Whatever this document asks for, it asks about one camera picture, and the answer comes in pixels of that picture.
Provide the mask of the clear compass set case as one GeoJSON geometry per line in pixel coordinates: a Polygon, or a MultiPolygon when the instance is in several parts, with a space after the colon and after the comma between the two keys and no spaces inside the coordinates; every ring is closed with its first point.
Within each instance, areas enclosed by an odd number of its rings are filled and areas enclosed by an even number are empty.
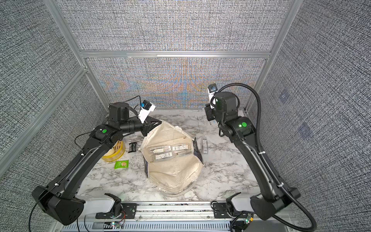
{"type": "Polygon", "coordinates": [[[203,154],[207,154],[208,153],[208,142],[207,142],[207,139],[203,139],[203,154]]]}

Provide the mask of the beige canvas tote bag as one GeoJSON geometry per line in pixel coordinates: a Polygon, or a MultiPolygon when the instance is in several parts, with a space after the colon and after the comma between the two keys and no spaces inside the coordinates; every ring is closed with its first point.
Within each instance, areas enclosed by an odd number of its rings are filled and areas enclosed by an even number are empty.
{"type": "Polygon", "coordinates": [[[164,120],[144,138],[140,151],[147,179],[168,197],[191,190],[203,169],[197,140],[164,120]]]}

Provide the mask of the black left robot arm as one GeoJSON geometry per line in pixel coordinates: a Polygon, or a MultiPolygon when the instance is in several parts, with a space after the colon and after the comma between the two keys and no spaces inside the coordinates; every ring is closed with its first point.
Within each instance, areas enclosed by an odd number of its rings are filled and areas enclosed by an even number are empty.
{"type": "Polygon", "coordinates": [[[137,112],[127,102],[109,105],[109,115],[96,126],[81,149],[81,152],[46,187],[37,186],[32,196],[43,212],[60,222],[70,225],[80,216],[107,213],[117,218],[122,215],[121,199],[106,193],[101,197],[80,197],[77,195],[85,177],[95,164],[124,137],[141,132],[143,136],[161,124],[149,116],[156,106],[145,100],[137,112]]]}

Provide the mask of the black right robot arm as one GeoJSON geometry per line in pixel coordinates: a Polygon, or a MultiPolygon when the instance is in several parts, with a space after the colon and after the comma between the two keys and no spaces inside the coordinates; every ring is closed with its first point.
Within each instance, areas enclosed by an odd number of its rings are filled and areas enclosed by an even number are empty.
{"type": "Polygon", "coordinates": [[[253,212],[268,220],[291,204],[291,200],[275,185],[267,165],[258,154],[256,129],[247,117],[238,114],[238,98],[231,92],[208,91],[210,102],[205,106],[208,121],[218,123],[219,134],[227,136],[241,152],[260,188],[260,193],[236,193],[227,198],[228,213],[236,217],[241,212],[253,212]]]}

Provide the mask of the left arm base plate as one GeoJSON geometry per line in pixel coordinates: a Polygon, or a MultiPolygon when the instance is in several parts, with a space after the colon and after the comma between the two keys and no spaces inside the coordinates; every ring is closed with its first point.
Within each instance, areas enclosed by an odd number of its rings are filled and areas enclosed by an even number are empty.
{"type": "Polygon", "coordinates": [[[137,206],[136,203],[122,203],[121,206],[115,205],[107,213],[97,213],[95,219],[134,219],[137,206]]]}

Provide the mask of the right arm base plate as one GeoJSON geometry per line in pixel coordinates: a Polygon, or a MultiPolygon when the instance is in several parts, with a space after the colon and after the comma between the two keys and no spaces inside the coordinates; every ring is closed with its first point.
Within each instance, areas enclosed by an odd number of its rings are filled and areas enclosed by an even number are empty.
{"type": "Polygon", "coordinates": [[[248,213],[255,213],[249,202],[212,201],[210,207],[216,219],[236,218],[241,213],[243,217],[246,217],[248,213]]]}

